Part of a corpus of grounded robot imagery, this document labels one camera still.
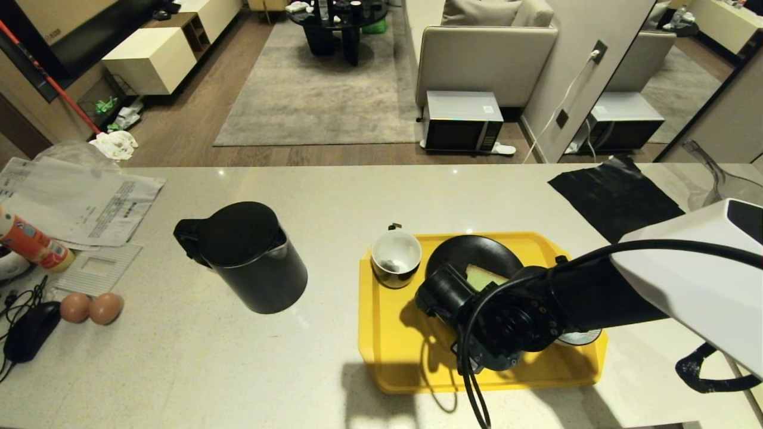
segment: kettle lid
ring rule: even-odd
[[[267,205],[237,202],[199,224],[199,253],[215,266],[239,266],[270,250],[280,229]]]

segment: gray rug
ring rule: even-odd
[[[721,82],[673,46],[662,68],[646,84],[641,95],[657,110],[665,123],[649,143],[670,143],[697,114]]]
[[[353,67],[341,49],[314,56],[302,27],[284,17],[214,145],[414,142],[417,109],[403,23],[393,9],[386,33],[361,34],[359,64]]]

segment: wall outlet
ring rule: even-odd
[[[569,115],[567,115],[567,112],[565,111],[565,109],[562,109],[562,111],[559,112],[559,116],[556,117],[556,124],[560,128],[564,128],[569,118],[570,117]]]
[[[604,53],[607,52],[607,45],[605,45],[601,40],[597,40],[596,46],[594,46],[594,49],[591,51],[593,52],[594,50],[599,51],[599,55],[594,58],[594,63],[601,63],[601,59],[604,58]]]

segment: paper document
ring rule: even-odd
[[[13,159],[0,173],[0,204],[75,249],[122,246],[165,183],[52,158]]]

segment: yellow tray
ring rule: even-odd
[[[358,348],[378,387],[386,393],[457,392],[464,389],[450,346],[454,333],[437,318],[428,318],[414,304],[424,281],[427,261],[443,241],[457,234],[418,235],[423,256],[408,286],[388,289],[373,275],[370,253],[360,260]],[[480,234],[508,247],[524,266],[554,266],[566,255],[533,232]],[[607,334],[580,347],[553,344],[539,353],[524,353],[513,369],[488,369],[477,375],[481,389],[534,389],[591,385],[599,381],[607,350]]]

